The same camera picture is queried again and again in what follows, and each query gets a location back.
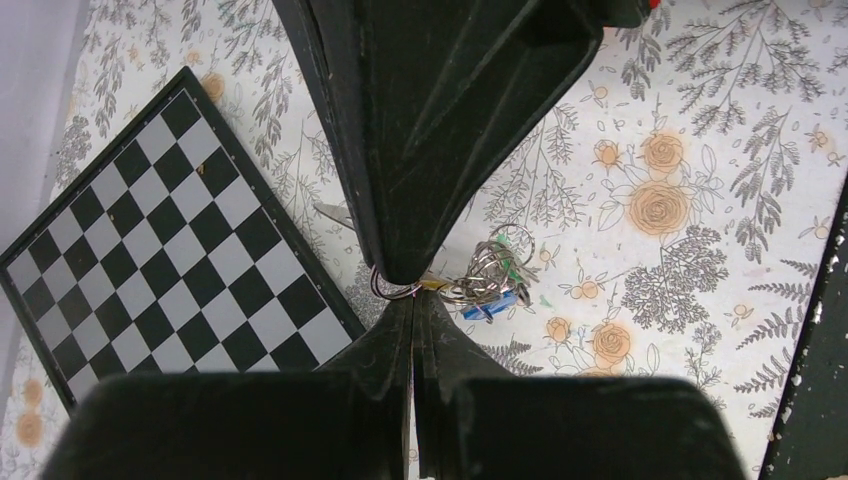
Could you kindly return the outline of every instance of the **floral tablecloth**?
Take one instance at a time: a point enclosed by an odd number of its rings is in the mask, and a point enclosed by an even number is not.
[[[183,65],[373,324],[355,235],[312,208],[344,199],[270,0],[92,0],[54,197]],[[457,322],[518,374],[692,381],[755,477],[848,167],[846,75],[848,0],[665,0],[608,30],[435,262],[525,225],[532,305]],[[67,414],[26,339],[13,382],[0,476],[28,478]]]

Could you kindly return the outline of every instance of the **chessboard border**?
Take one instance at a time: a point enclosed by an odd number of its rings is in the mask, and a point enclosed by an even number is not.
[[[18,236],[12,245],[0,255],[0,285],[2,285],[6,297],[9,299],[9,303],[14,308],[27,337],[32,342],[33,349],[38,355],[39,360],[44,365],[48,378],[69,412],[77,405],[75,397],[68,386],[67,380],[61,374],[56,360],[44,344],[35,320],[24,304],[23,292],[19,292],[14,286],[7,272],[7,268],[32,243],[33,237],[47,228],[59,213],[68,208],[82,189],[90,184],[95,176],[116,158],[117,152],[120,152],[122,147],[126,147],[125,144],[128,145],[132,142],[144,127],[147,126],[149,119],[164,110],[168,106],[171,97],[179,94],[181,90],[186,91],[194,101],[194,105],[200,110],[201,117],[212,127],[221,145],[230,154],[239,174],[252,187],[261,208],[274,222],[281,236],[300,261],[309,279],[318,287],[319,293],[324,298],[327,306],[341,322],[345,332],[347,332],[353,341],[356,341],[357,338],[365,333],[365,327],[363,327],[344,296],[342,296],[335,282],[330,278],[326,270],[324,270],[294,222],[285,214],[285,209],[280,204],[279,199],[274,195],[268,182],[250,159],[241,142],[238,141],[235,133],[224,120],[221,112],[218,111],[208,95],[206,95],[205,90],[191,71],[191,68],[184,66],[77,178],[47,206],[36,220]]]

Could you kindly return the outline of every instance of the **tablecloth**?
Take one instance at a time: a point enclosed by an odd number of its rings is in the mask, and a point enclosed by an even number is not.
[[[434,262],[457,274],[519,223],[532,304],[457,323],[521,375],[690,380],[756,477],[848,168],[846,27],[848,0],[665,0],[608,29]],[[270,0],[92,0],[53,197],[183,65],[373,324],[355,235],[312,208],[344,198]],[[13,383],[0,476],[29,478],[67,413],[26,339]]]

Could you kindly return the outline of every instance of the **metal ring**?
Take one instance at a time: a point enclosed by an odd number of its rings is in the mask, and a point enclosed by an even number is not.
[[[417,292],[421,288],[420,283],[416,283],[413,285],[407,285],[397,292],[393,293],[383,293],[380,291],[380,272],[377,271],[377,265],[371,267],[371,293],[374,295],[384,299],[384,300],[400,300],[402,298],[406,298],[413,293]]]
[[[532,234],[532,233],[530,233],[530,230],[528,230],[528,229],[527,229],[527,227],[524,227],[524,226],[519,225],[519,224],[517,224],[517,223],[505,223],[505,224],[503,224],[503,225],[500,225],[500,226],[496,227],[494,230],[492,230],[492,233],[489,235],[489,238],[497,237],[497,233],[498,233],[501,229],[505,229],[505,228],[509,228],[509,227],[515,227],[515,228],[517,228],[517,229],[519,229],[519,230],[522,230],[524,233],[526,233],[526,234],[527,234],[527,238],[529,238],[529,239],[530,239],[530,255],[527,257],[527,260],[525,260],[525,261],[524,261],[524,262],[520,265],[520,266],[522,266],[522,267],[523,267],[524,265],[527,265],[528,263],[530,263],[530,260],[533,260],[533,254],[534,254],[534,253],[536,253],[536,239],[535,239],[535,238],[533,238],[533,234]]]

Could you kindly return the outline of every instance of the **black square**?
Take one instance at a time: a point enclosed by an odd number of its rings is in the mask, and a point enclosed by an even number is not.
[[[205,307],[226,288],[209,257],[203,257],[191,267],[183,275],[183,281],[200,308]]]
[[[182,230],[186,221],[171,197],[167,197],[150,212],[147,216],[147,223],[150,224],[150,227],[156,232],[156,236],[159,237],[159,241],[164,245]]]
[[[127,182],[127,186],[131,187],[150,168],[150,160],[147,159],[141,145],[133,140],[115,159],[115,167]]]
[[[68,335],[68,338],[62,340],[62,343],[53,349],[53,358],[56,359],[59,369],[62,370],[62,374],[68,380],[82,370],[82,367],[86,364],[85,355],[83,355],[73,335]]]
[[[203,180],[206,188],[213,197],[224,191],[233,180],[238,178],[238,170],[233,166],[233,162],[227,156],[224,149],[218,148],[209,158],[206,159],[199,167],[197,174]]]
[[[297,332],[282,345],[275,348],[271,352],[271,358],[282,371],[311,371],[318,367],[318,360],[315,359],[315,355],[312,355],[309,347],[306,346],[306,342]]]
[[[44,278],[39,278],[32,284],[31,287],[24,292],[24,301],[29,307],[29,311],[32,312],[32,316],[35,320],[43,317],[45,313],[49,312],[53,305],[56,304],[56,300],[53,299],[53,295],[50,294],[50,289],[47,288],[47,284],[44,283]]]
[[[256,265],[250,267],[230,285],[230,292],[247,318],[274,299],[274,292],[268,287]]]
[[[188,163],[179,143],[169,148],[153,165],[153,168],[156,169],[156,173],[159,174],[159,178],[169,192],[173,192],[191,173],[191,164]]]
[[[82,277],[97,265],[97,257],[85,237],[80,237],[68,248],[65,252],[65,261],[68,262],[68,268],[71,269],[77,281],[82,280]]]
[[[115,349],[112,348],[111,343],[103,347],[102,350],[92,357],[91,369],[94,370],[94,374],[100,380],[109,375],[127,372],[124,369],[124,364],[121,363],[121,359],[118,358],[118,354],[115,353]]]
[[[162,298],[162,295],[168,293],[168,290],[180,281],[180,274],[164,249],[156,252],[156,255],[141,267],[141,274],[156,298]]]
[[[135,203],[135,199],[132,197],[132,193],[129,191],[121,195],[121,198],[109,208],[107,213],[109,214],[109,220],[112,221],[112,225],[115,226],[115,230],[118,231],[121,238],[126,237],[144,218],[144,215],[138,208],[138,204]]]
[[[318,295],[318,291],[306,275],[301,275],[292,282],[277,298],[280,299],[280,303],[297,328],[306,325],[309,320],[326,308],[324,299]]]
[[[117,293],[113,293],[103,302],[103,305],[97,307],[94,316],[97,317],[97,321],[100,322],[100,326],[103,327],[103,331],[106,332],[109,340],[118,338],[118,335],[123,333],[132,323],[132,318],[130,318],[130,314],[127,313],[127,309],[124,308],[124,304]]]
[[[74,285],[74,288],[57,303],[71,330],[77,328],[83,320],[91,315],[91,305],[88,304],[88,300],[85,299],[79,285]]]
[[[127,251],[127,247],[123,243],[119,243],[111,252],[107,253],[100,264],[103,265],[106,276],[109,277],[116,289],[138,270],[130,252]]]
[[[171,326],[171,322],[168,321],[168,317],[157,302],[147,307],[147,310],[135,319],[135,326],[138,327],[150,351],[155,350],[174,334],[174,327]]]
[[[88,227],[94,225],[100,215],[103,215],[103,205],[100,204],[94,190],[88,187],[71,204],[71,212],[73,212],[84,232],[88,230]]]
[[[171,129],[174,137],[179,139],[200,119],[200,112],[186,93],[180,93],[162,110],[162,119]]]
[[[239,372],[247,371],[268,353],[249,323],[243,323],[221,343]]]
[[[29,254],[32,255],[41,273],[46,272],[50,265],[53,265],[53,262],[62,255],[56,242],[53,241],[53,236],[50,235],[50,230],[41,232],[41,235],[32,242],[29,246]]]
[[[195,362],[206,355],[209,350],[212,350],[215,345],[218,345],[218,337],[206,321],[203,313],[198,313],[177,332],[186,351],[192,360]]]
[[[244,249],[247,250],[254,262],[262,258],[268,253],[268,250],[274,248],[282,240],[280,232],[268,220],[268,216],[261,208],[250,214],[241,222],[241,225],[236,227],[236,235],[238,235],[239,240],[244,244]]]
[[[215,250],[215,247],[233,233],[230,224],[215,203],[207,205],[194,217],[194,220],[189,222],[189,225],[206,253]]]
[[[130,373],[162,373],[162,369],[159,368],[159,364],[156,363],[153,355],[148,355]]]

